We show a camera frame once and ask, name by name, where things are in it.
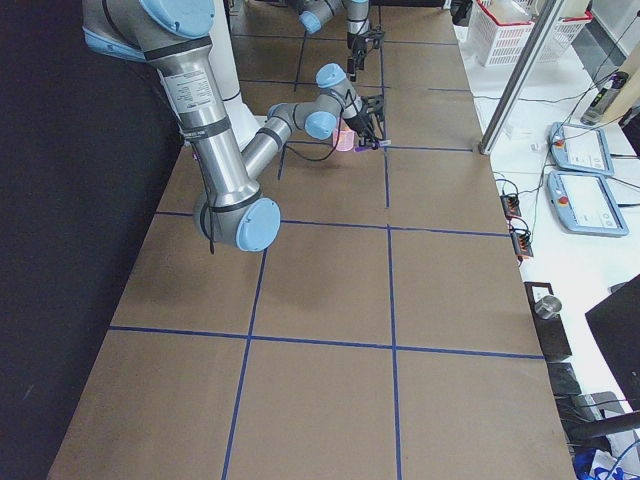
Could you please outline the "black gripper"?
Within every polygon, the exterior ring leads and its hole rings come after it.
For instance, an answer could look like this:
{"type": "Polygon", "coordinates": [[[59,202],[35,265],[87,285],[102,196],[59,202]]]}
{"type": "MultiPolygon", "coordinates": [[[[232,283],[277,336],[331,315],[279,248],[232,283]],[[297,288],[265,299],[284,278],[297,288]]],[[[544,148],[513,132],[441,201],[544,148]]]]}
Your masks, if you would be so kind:
{"type": "Polygon", "coordinates": [[[351,82],[357,80],[357,70],[365,68],[365,59],[371,49],[379,49],[385,37],[385,31],[380,27],[364,33],[348,33],[347,46],[350,54],[347,60],[347,71],[351,82]]]}
{"type": "Polygon", "coordinates": [[[382,95],[358,97],[347,104],[345,122],[358,135],[358,150],[373,150],[381,146],[384,121],[382,95]]]}

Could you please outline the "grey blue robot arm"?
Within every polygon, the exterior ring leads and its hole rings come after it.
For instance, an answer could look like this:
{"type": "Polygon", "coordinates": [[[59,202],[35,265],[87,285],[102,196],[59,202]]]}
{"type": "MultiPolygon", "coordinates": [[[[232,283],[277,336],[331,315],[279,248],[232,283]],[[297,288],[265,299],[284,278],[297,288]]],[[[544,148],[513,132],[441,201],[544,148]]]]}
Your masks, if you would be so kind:
{"type": "Polygon", "coordinates": [[[305,31],[313,35],[340,13],[346,14],[346,42],[349,49],[347,74],[351,81],[365,68],[371,49],[379,49],[385,37],[380,25],[370,22],[371,3],[365,0],[308,0],[291,3],[305,31]]]}
{"type": "Polygon", "coordinates": [[[277,203],[265,197],[258,178],[286,146],[303,131],[326,140],[341,124],[359,137],[364,148],[377,149],[375,129],[384,119],[381,96],[362,97],[352,81],[366,55],[367,42],[384,34],[369,27],[366,1],[304,1],[300,21],[318,31],[335,13],[345,10],[352,57],[346,68],[329,63],[319,69],[318,97],[311,102],[270,107],[263,125],[240,143],[234,132],[256,119],[242,104],[228,23],[218,1],[85,1],[83,31],[88,47],[103,55],[141,62],[163,78],[171,111],[197,160],[204,192],[194,220],[211,244],[242,251],[265,250],[281,222],[277,203]]]}

